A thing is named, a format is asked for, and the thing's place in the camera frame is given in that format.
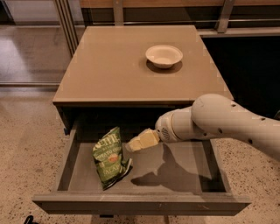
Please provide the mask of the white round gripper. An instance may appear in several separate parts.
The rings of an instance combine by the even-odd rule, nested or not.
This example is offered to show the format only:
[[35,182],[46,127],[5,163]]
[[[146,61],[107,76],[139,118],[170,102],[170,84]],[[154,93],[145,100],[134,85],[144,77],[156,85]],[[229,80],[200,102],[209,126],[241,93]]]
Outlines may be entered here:
[[140,151],[151,145],[159,143],[159,138],[166,143],[175,143],[178,141],[172,129],[172,112],[161,115],[155,124],[155,129],[145,129],[136,138],[126,143],[125,147],[130,152]]

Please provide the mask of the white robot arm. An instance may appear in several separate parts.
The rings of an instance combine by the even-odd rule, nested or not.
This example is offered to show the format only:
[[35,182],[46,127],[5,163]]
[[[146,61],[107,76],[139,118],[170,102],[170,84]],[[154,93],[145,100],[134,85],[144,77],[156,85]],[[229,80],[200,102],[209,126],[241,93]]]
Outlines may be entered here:
[[280,160],[280,122],[257,115],[219,94],[203,94],[192,106],[161,115],[154,129],[146,129],[127,144],[140,151],[159,142],[233,138]]

